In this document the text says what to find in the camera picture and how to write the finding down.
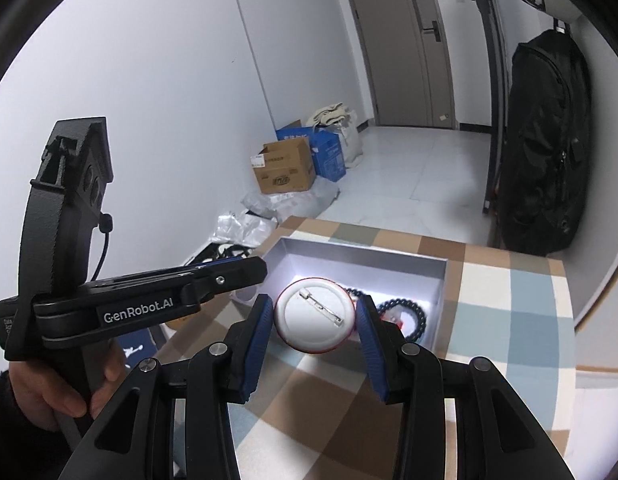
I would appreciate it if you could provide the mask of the person's left hand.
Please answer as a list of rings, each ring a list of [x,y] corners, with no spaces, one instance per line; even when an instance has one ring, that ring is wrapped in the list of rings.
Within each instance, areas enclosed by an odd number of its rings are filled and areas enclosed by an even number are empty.
[[[121,347],[113,342],[104,359],[104,382],[86,403],[54,370],[27,362],[11,362],[8,368],[15,400],[33,425],[55,430],[55,413],[72,418],[90,414],[97,417],[126,378],[126,360]]]

